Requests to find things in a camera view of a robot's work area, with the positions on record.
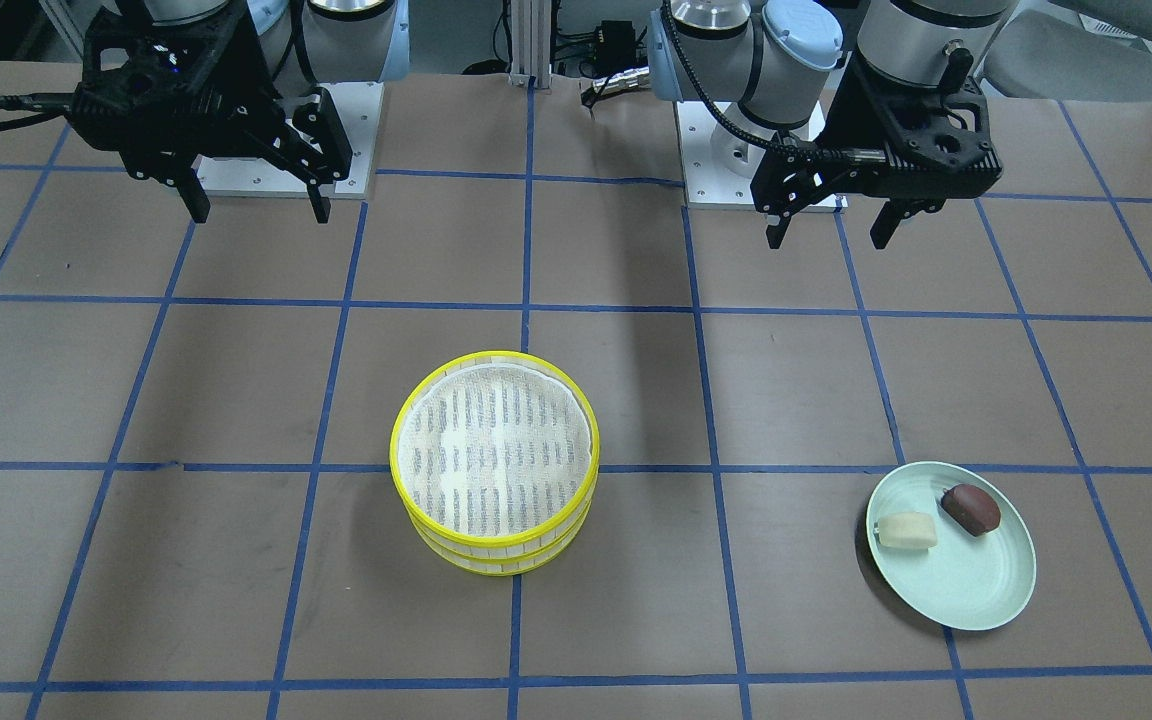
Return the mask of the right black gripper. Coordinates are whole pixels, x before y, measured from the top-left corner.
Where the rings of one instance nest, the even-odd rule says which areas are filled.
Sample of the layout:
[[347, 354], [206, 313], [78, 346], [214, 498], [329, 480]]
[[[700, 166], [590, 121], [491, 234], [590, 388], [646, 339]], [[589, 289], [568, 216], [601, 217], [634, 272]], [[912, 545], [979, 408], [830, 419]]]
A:
[[194, 223], [211, 204], [195, 161], [256, 158], [306, 185], [316, 223], [328, 223], [333, 182], [353, 149], [325, 88], [287, 109], [247, 8], [166, 18], [103, 8], [88, 24], [69, 122], [93, 149], [118, 152], [134, 179], [175, 188]]

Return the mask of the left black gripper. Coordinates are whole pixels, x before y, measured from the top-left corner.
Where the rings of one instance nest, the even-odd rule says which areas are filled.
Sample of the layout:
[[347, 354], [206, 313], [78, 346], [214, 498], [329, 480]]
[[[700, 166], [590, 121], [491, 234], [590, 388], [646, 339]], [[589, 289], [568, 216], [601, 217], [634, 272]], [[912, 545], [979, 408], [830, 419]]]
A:
[[905, 220], [935, 214], [945, 200], [975, 199], [1002, 173], [986, 97], [967, 61], [935, 71], [929, 88], [851, 61], [823, 132], [765, 151], [751, 197], [772, 250], [783, 245], [795, 213], [826, 195], [887, 199], [870, 227], [874, 249], [884, 250]]

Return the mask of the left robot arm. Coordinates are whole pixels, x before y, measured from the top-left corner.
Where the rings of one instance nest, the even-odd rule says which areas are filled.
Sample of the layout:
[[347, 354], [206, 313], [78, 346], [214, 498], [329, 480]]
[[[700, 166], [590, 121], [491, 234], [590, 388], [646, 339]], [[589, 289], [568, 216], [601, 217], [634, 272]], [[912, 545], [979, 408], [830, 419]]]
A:
[[882, 200], [870, 241], [1005, 173], [973, 69], [1006, 1], [872, 1], [854, 35], [817, 1], [664, 1], [647, 61], [666, 101], [700, 103], [751, 167], [778, 249], [791, 218], [836, 194]]

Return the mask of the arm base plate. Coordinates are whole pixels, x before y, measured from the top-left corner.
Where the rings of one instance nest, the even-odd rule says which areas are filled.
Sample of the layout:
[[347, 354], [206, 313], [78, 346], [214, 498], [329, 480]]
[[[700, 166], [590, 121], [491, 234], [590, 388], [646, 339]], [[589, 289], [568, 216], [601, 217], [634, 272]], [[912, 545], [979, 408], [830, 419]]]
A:
[[[376, 141], [381, 119], [385, 85], [374, 82], [335, 83], [328, 86], [335, 109], [353, 147], [348, 176], [321, 188], [326, 199], [365, 200], [376, 167]], [[305, 199], [305, 183], [291, 173], [256, 158], [202, 158], [198, 179], [210, 196]]]
[[[717, 103], [717, 108], [742, 131], [760, 138], [772, 136], [771, 129], [756, 126], [741, 109], [733, 108], [732, 103]], [[687, 205], [710, 210], [753, 209], [750, 184], [764, 151], [732, 136], [700, 101], [675, 103], [675, 113]], [[794, 132], [799, 138], [810, 138], [823, 128], [823, 105], [818, 101], [808, 123]], [[833, 194], [804, 211], [842, 213], [846, 209], [849, 209], [846, 196]]]

